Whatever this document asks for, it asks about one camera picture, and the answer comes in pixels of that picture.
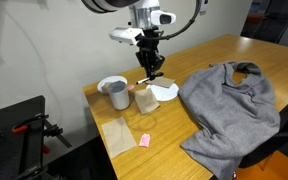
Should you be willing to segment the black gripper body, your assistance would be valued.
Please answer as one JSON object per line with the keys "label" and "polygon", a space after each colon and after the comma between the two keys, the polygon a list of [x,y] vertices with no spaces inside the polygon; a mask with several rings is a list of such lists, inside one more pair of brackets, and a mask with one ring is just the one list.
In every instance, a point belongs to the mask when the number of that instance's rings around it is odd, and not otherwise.
{"label": "black gripper body", "polygon": [[161,68],[165,58],[159,54],[159,33],[157,29],[145,30],[144,35],[138,38],[139,51],[136,57],[146,71],[157,71]]}

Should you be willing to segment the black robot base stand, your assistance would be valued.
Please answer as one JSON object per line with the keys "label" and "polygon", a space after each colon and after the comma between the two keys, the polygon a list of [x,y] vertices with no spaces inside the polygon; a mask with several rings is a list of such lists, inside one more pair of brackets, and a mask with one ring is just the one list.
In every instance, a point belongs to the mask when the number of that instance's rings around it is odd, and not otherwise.
{"label": "black robot base stand", "polygon": [[41,180],[43,138],[34,131],[14,134],[12,128],[36,114],[45,114],[45,98],[37,96],[0,109],[0,180]]}

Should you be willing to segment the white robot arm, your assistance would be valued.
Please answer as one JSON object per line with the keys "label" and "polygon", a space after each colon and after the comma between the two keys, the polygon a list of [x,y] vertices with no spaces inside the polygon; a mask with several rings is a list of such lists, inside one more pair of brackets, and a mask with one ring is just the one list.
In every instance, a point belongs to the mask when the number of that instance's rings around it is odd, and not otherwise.
{"label": "white robot arm", "polygon": [[130,22],[128,28],[117,27],[109,33],[112,40],[139,47],[136,57],[145,69],[149,80],[158,77],[165,58],[159,54],[158,44],[162,31],[159,25],[172,24],[176,15],[160,9],[159,0],[81,0],[92,12],[113,13],[128,7]]}

